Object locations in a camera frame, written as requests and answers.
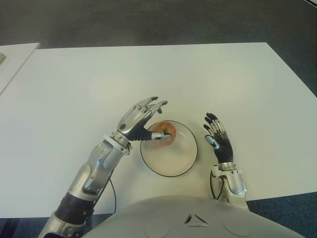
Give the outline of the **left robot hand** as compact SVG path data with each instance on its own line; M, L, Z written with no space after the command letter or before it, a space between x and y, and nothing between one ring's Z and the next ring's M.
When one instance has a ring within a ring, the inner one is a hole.
M153 104L157 99L158 97L150 97L133 105L119 121L117 131L129 141L171 139L172 135L168 132L153 132L144 128L155 113L162 113L161 107L168 103L160 101Z

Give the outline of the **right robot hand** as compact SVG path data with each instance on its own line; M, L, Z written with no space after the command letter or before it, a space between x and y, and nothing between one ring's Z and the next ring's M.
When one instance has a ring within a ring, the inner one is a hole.
M208 132L205 140L213 148L218 163L232 163L233 149L224 126L212 113L206 113L205 121L207 124L204 124L203 127Z

